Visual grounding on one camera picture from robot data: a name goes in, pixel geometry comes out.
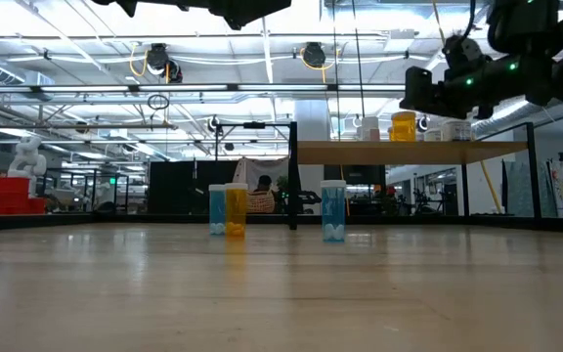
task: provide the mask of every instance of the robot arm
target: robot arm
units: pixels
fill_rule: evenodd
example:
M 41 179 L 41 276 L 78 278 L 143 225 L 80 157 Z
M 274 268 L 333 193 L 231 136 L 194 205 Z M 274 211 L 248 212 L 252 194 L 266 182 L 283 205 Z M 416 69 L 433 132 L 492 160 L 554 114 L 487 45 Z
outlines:
M 174 5 L 182 11 L 190 7 L 208 9 L 212 15 L 225 18 L 233 30 L 240 30 L 245 25 L 290 6 L 292 0 L 93 0 L 100 5 L 116 2 L 131 18 L 136 14 L 139 2 Z

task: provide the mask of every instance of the blue cup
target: blue cup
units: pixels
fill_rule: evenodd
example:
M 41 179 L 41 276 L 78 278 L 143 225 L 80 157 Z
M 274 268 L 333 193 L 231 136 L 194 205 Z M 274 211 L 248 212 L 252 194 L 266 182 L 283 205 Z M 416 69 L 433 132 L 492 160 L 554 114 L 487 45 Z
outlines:
M 210 235 L 225 236 L 225 185 L 210 185 Z
M 321 215 L 323 217 L 323 241 L 344 242 L 345 201 L 347 183 L 339 180 L 321 182 Z

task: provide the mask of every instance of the white ball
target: white ball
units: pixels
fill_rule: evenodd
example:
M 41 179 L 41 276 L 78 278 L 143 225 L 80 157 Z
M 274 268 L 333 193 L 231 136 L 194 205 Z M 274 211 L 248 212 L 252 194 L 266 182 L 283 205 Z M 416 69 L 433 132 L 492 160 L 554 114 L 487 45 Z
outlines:
M 344 240 L 344 226 L 343 225 L 338 225 L 338 227 L 336 228 L 335 232 L 334 232 L 334 238 L 337 240 Z
M 325 225 L 325 238 L 326 239 L 335 238 L 335 229 L 333 228 L 333 225 L 331 224 Z

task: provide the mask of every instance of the fluorescent light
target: fluorescent light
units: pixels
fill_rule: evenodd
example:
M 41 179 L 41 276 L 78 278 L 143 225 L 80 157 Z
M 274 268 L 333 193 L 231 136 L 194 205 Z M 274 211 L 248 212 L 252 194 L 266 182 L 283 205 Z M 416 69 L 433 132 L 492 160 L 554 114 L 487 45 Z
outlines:
M 31 93 L 31 89 L 29 87 L 2 86 L 0 93 Z
M 99 154 L 99 153 L 86 153 L 86 152 L 78 153 L 78 152 L 76 152 L 76 154 L 78 154 L 78 155 L 80 155 L 80 156 L 88 157 L 88 158 L 93 158 L 93 159 L 105 159 L 105 158 L 108 158 L 107 156 L 105 156 L 105 155 L 103 155 L 103 154 Z
M 14 128 L 0 128 L 0 133 L 4 133 L 16 137 L 31 137 L 34 134 L 25 130 L 18 130 Z
M 239 84 L 240 91 L 324 91 L 326 84 Z
M 145 85 L 140 86 L 139 89 L 142 92 L 174 92 L 174 91 L 226 91 L 227 85 L 225 84 L 212 84 L 212 85 L 193 85 L 193 84 L 182 84 L 182 85 L 166 85 L 166 84 L 156 84 L 156 85 Z
M 84 144 L 84 141 L 43 141 L 44 145 Z
M 46 93 L 62 92 L 127 92 L 127 86 L 49 86 L 41 87 Z
M 134 76 L 127 76 L 127 77 L 125 77 L 125 79 L 134 81 L 134 82 L 136 82 L 136 84 L 141 84 L 141 81 L 136 79 L 136 77 L 134 77 Z
M 339 90 L 366 90 L 366 91 L 405 91 L 406 85 L 405 84 L 341 84 L 338 86 Z
M 89 141 L 91 144 L 123 144 L 127 141 L 114 141 L 114 140 L 104 140 L 104 141 Z
M 144 144 L 144 143 L 137 143 L 135 145 L 133 145 L 132 147 L 134 147 L 134 149 L 138 150 L 141 153 L 145 153 L 147 155 L 155 155 L 155 149 L 153 149 L 152 147 Z
M 69 153 L 69 151 L 67 151 L 66 149 L 60 148 L 58 146 L 47 146 L 47 147 L 51 148 L 54 151 L 58 151 L 58 152 L 62 152 L 62 153 Z

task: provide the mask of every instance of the ceiling duct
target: ceiling duct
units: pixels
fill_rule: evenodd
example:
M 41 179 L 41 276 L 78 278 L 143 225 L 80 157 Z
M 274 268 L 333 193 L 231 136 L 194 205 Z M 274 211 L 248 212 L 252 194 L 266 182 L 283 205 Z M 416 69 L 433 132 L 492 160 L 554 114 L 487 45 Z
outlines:
M 546 106 L 547 110 L 560 105 L 561 102 L 557 99 L 552 99 Z M 542 108 L 533 104 L 523 105 L 522 108 L 516 109 L 514 112 L 500 117 L 491 117 L 489 119 L 480 120 L 472 124 L 473 133 L 476 137 L 481 137 L 492 132 L 497 132 L 501 129 L 507 128 L 510 125 L 515 124 L 520 119 L 530 117 L 533 114 L 539 113 Z
M 0 61 L 0 83 L 4 85 L 43 86 L 53 85 L 54 80 L 40 72 L 21 69 Z M 53 95 L 44 93 L 26 93 L 24 95 L 43 102 L 53 99 Z

